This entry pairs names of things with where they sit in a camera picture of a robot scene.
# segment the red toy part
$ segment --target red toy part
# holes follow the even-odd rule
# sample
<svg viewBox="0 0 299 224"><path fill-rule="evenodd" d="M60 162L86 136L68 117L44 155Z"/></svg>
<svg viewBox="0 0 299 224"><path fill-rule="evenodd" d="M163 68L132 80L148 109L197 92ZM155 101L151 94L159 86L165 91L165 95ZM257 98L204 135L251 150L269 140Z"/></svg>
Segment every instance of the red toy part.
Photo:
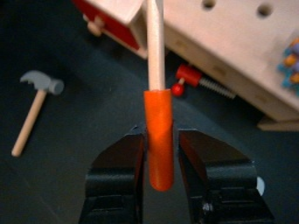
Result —
<svg viewBox="0 0 299 224"><path fill-rule="evenodd" d="M148 172L155 190L173 184L173 112L169 89L144 91Z"/></svg>
<svg viewBox="0 0 299 224"><path fill-rule="evenodd" d="M184 91L184 86L180 83L175 83L172 85L172 95L173 96L181 96Z"/></svg>
<svg viewBox="0 0 299 224"><path fill-rule="evenodd" d="M129 29L120 24L112 17L109 17L101 10L96 9L84 0L72 0L78 10L86 15L88 20L94 21L98 16L105 24L104 29L121 41L124 41L133 49L139 49L139 44Z"/></svg>
<svg viewBox="0 0 299 224"><path fill-rule="evenodd" d="M177 80L183 78L184 82L196 88L201 79L201 73L189 66L181 64L177 69L175 78Z"/></svg>

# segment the hammer head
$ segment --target hammer head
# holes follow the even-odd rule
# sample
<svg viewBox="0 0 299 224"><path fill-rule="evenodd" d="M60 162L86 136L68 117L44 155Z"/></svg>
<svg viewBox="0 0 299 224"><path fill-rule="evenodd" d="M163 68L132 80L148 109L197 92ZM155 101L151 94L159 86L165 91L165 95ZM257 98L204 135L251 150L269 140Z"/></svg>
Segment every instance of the hammer head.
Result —
<svg viewBox="0 0 299 224"><path fill-rule="evenodd" d="M20 82L24 81L32 83L34 89L44 90L54 95L58 95L64 88L61 80L53 79L50 76L48 76L45 73L40 71L26 72L20 79Z"/></svg>

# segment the wooden hammer handle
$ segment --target wooden hammer handle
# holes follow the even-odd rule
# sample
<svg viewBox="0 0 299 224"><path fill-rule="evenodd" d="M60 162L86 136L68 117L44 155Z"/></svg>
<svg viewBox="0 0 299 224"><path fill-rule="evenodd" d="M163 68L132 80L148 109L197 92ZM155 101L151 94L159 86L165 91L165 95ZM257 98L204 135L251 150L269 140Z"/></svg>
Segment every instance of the wooden hammer handle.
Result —
<svg viewBox="0 0 299 224"><path fill-rule="evenodd" d="M36 117L38 115L41 106L42 106L42 101L44 101L45 95L46 95L46 92L44 90L37 91L37 94L36 94L33 102L32 102L32 107L30 107L28 116L26 116L24 124L22 124L22 129L21 129L21 132L18 134L18 137L17 137L14 145L13 145L12 155L14 157L21 156L21 153L24 150L24 145L25 145L28 136L30 135L30 132L33 129L33 123L34 123Z"/></svg>

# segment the wooden board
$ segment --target wooden board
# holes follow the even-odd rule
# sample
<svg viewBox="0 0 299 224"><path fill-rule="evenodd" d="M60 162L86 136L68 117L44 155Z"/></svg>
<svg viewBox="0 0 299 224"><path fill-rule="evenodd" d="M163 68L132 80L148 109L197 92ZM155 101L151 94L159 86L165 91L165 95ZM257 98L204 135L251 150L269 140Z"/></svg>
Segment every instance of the wooden board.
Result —
<svg viewBox="0 0 299 224"><path fill-rule="evenodd" d="M299 119L299 98L276 71L299 35L297 9L296 0L164 0L165 45L276 121Z"/></svg>
<svg viewBox="0 0 299 224"><path fill-rule="evenodd" d="M257 127L261 130L273 130L273 131L297 131L299 130L299 120L276 122L267 116L257 123Z"/></svg>

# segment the colorful beads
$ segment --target colorful beads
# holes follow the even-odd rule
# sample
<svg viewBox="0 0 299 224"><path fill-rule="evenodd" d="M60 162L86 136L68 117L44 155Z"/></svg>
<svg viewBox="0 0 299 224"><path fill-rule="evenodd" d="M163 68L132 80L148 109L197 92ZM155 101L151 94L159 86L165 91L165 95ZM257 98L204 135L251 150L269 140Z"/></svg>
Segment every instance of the colorful beads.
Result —
<svg viewBox="0 0 299 224"><path fill-rule="evenodd" d="M293 89L299 96L299 37L293 39L291 45L284 49L284 60L276 69L284 74L281 86Z"/></svg>

